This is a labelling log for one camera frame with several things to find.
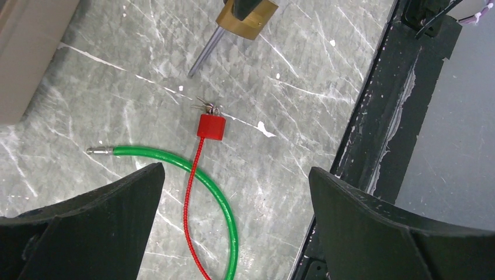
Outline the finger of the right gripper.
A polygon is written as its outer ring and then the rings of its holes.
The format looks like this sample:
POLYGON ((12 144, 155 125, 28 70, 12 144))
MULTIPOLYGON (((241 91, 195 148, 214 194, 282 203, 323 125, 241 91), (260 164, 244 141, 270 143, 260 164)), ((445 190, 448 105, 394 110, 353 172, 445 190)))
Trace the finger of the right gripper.
POLYGON ((232 14, 238 20, 244 20, 262 0, 234 0, 232 4, 232 14))

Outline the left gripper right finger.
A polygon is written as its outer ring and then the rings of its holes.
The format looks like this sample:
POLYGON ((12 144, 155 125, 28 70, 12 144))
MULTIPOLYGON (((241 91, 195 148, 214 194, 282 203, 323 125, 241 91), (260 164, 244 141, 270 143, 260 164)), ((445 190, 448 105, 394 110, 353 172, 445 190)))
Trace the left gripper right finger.
POLYGON ((494 232, 426 218, 313 167, 309 187, 331 279, 493 279, 494 232))

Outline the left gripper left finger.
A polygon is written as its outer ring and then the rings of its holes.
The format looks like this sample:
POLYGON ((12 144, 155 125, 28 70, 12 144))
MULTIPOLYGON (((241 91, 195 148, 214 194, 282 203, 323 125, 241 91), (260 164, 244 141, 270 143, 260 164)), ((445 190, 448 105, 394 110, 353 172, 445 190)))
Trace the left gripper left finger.
POLYGON ((1 218, 2 279, 135 279, 165 171, 152 163, 65 201, 1 218))

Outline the brass padlock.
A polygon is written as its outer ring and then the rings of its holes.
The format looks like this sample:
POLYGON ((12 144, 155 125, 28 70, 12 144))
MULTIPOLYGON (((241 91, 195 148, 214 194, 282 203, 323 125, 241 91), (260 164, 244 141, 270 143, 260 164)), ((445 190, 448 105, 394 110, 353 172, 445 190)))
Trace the brass padlock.
POLYGON ((269 0, 262 0, 254 11, 244 20, 238 20, 232 14, 233 1, 234 0, 224 1, 224 7, 215 21, 217 28, 189 70, 187 74, 189 78, 197 73, 203 62, 209 57, 226 32, 235 34, 244 39, 255 40, 278 9, 276 3, 269 0))

